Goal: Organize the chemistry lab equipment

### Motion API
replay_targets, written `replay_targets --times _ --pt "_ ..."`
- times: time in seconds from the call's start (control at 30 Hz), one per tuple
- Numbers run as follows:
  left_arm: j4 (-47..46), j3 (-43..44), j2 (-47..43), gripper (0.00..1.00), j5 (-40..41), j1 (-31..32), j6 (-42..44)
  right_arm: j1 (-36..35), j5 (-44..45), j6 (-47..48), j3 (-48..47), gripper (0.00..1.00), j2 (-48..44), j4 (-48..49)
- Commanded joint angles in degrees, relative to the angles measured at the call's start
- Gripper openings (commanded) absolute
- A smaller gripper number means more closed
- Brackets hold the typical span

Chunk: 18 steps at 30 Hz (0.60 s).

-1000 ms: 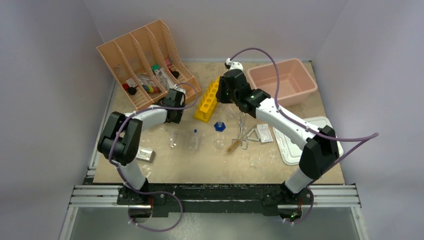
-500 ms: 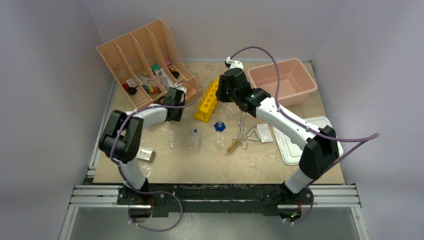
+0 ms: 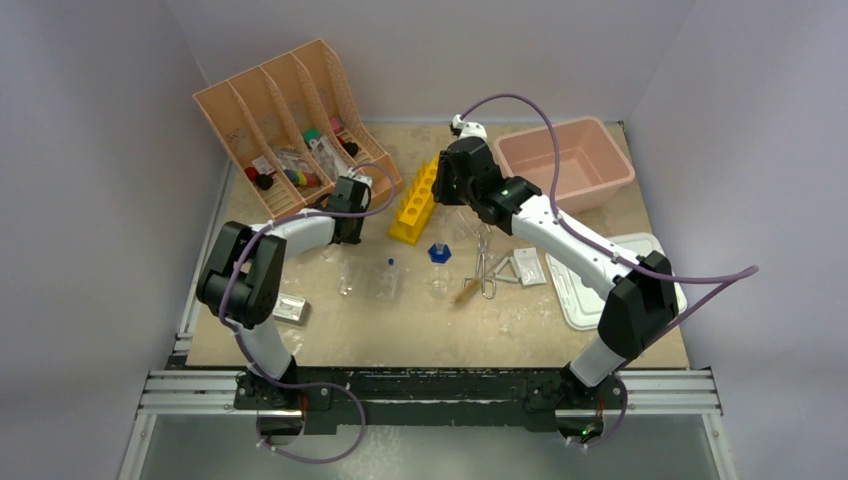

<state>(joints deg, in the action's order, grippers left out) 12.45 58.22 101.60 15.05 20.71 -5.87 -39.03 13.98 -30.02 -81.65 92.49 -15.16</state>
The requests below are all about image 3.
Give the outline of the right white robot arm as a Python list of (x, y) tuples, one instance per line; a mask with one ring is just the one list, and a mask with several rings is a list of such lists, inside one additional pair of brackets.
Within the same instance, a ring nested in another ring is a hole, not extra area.
[(502, 174), (487, 143), (467, 137), (438, 156), (434, 200), (466, 205), (485, 224), (543, 249), (576, 273), (604, 301), (597, 334), (570, 361), (561, 381), (564, 399), (584, 407), (596, 399), (601, 382), (637, 358), (678, 315), (670, 261), (653, 251), (640, 256), (570, 221), (530, 181)]

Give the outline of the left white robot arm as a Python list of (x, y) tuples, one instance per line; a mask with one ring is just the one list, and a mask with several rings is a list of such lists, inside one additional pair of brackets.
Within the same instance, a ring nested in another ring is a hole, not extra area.
[(311, 386), (298, 381), (294, 355), (273, 320), (284, 262), (317, 247), (359, 243), (371, 198), (368, 177), (341, 176), (323, 200), (261, 225), (227, 222), (215, 240), (196, 297), (230, 330), (272, 408), (289, 407), (298, 388)]

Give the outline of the clear well plate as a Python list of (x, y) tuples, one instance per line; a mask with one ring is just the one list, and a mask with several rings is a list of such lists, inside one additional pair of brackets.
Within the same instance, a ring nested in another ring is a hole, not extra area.
[(399, 281), (396, 295), (393, 300), (390, 300), (384, 294), (384, 273), (387, 267), (387, 260), (345, 260), (342, 264), (339, 277), (339, 294), (343, 297), (350, 298), (382, 302), (394, 301), (401, 283), (401, 271), (396, 265), (399, 271)]

